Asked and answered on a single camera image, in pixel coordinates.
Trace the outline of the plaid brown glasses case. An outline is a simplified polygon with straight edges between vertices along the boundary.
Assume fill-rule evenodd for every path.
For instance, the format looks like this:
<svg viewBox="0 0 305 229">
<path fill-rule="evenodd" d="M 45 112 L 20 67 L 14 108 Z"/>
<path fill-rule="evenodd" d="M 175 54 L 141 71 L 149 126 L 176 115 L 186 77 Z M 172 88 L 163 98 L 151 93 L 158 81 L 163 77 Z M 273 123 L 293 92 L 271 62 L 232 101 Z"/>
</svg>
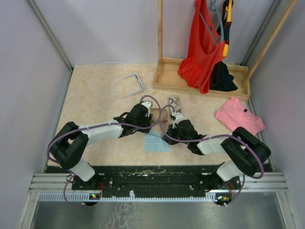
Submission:
<svg viewBox="0 0 305 229">
<path fill-rule="evenodd" d="M 160 113 L 159 108 L 151 108 L 150 109 L 150 114 L 153 116 L 152 117 L 152 122 L 156 123 L 158 120 L 160 122 L 165 123 L 168 121 L 168 111 L 166 109 L 163 109 L 163 111 Z"/>
</svg>

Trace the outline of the light blue cloth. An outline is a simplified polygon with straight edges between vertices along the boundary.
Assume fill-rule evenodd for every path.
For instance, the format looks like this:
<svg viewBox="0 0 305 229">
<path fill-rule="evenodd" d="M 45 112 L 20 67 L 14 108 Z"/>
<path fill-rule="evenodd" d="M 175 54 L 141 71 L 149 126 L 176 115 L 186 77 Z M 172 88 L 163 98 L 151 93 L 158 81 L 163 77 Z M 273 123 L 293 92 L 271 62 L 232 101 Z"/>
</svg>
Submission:
<svg viewBox="0 0 305 229">
<path fill-rule="evenodd" d="M 150 131 L 144 135 L 145 152 L 163 152 L 170 151 L 170 146 L 162 139 L 162 135 L 155 131 Z"/>
</svg>

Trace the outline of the map print glasses case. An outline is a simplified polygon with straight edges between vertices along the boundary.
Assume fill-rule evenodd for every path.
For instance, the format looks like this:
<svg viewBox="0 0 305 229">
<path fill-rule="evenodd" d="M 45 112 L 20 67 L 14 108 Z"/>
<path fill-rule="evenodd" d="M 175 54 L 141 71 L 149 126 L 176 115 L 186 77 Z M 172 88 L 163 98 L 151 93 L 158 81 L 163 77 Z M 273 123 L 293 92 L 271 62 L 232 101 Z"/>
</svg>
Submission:
<svg viewBox="0 0 305 229">
<path fill-rule="evenodd" d="M 174 118 L 174 112 L 182 112 L 181 101 L 178 96 L 170 96 L 168 99 L 168 104 L 171 105 L 171 107 L 169 107 L 169 113 L 172 119 Z"/>
</svg>

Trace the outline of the white sunglasses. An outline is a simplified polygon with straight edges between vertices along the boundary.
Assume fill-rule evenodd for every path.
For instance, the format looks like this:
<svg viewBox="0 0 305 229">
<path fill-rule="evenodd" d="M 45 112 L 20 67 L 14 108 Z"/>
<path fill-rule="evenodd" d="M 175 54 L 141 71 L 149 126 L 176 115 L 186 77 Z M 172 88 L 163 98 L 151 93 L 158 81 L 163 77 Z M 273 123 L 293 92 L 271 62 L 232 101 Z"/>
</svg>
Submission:
<svg viewBox="0 0 305 229">
<path fill-rule="evenodd" d="M 123 79 L 127 79 L 127 78 L 130 78 L 130 77 L 134 77 L 136 79 L 136 82 L 139 86 L 139 89 L 133 93 L 130 93 L 130 94 L 127 94 L 125 96 L 122 97 L 123 98 L 127 98 L 127 97 L 130 97 L 130 96 L 133 96 L 133 95 L 136 95 L 136 94 L 139 94 L 139 93 L 142 93 L 144 91 L 144 87 L 143 87 L 143 83 L 141 81 L 141 79 L 139 78 L 138 74 L 136 72 L 133 72 L 131 74 L 128 74 L 128 75 L 125 75 L 121 78 L 119 78 L 114 85 L 117 85 L 119 83 L 119 81 L 122 81 Z"/>
</svg>

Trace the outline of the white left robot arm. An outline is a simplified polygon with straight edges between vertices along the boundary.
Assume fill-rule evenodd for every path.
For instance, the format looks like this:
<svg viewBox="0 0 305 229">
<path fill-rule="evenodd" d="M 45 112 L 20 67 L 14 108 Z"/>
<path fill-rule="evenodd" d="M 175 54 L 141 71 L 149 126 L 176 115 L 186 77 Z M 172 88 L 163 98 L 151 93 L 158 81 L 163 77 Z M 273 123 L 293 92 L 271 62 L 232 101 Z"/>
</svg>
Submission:
<svg viewBox="0 0 305 229">
<path fill-rule="evenodd" d="M 52 155 L 61 168 L 78 176 L 84 186 L 94 189 L 99 184 L 99 177 L 93 167 L 82 159 L 88 145 L 112 138 L 122 138 L 139 131 L 148 133 L 151 130 L 152 102 L 142 101 L 130 112 L 112 120 L 93 125 L 78 126 L 68 122 L 48 146 L 48 155 Z"/>
</svg>

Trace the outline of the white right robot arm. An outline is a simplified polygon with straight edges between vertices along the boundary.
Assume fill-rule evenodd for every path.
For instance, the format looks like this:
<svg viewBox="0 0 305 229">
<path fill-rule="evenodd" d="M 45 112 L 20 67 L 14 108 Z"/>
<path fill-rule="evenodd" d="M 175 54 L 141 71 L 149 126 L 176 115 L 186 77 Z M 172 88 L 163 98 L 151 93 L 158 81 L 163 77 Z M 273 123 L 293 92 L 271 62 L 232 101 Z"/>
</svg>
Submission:
<svg viewBox="0 0 305 229">
<path fill-rule="evenodd" d="M 230 179 L 247 175 L 254 179 L 264 176 L 263 163 L 270 157 L 269 147 L 243 127 L 231 134 L 207 136 L 199 134 L 188 119 L 170 124 L 162 139 L 169 145 L 186 144 L 195 155 L 226 154 L 230 160 L 220 164 L 213 176 L 213 184 L 225 188 Z"/>
</svg>

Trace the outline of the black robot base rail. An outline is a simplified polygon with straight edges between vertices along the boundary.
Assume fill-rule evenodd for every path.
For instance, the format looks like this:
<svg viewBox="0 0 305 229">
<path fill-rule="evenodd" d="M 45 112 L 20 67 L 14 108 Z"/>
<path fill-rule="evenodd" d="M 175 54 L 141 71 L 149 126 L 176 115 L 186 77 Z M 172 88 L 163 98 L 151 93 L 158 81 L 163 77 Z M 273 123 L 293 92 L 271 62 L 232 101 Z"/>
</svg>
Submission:
<svg viewBox="0 0 305 229">
<path fill-rule="evenodd" d="M 235 175 L 222 181 L 216 175 L 217 166 L 101 166 L 92 181 L 82 181 L 60 168 L 49 168 L 35 175 L 31 189 L 41 192 L 42 200 L 69 202 L 115 201 L 228 201 L 242 191 L 271 191 L 274 175 L 265 172 Z"/>
</svg>

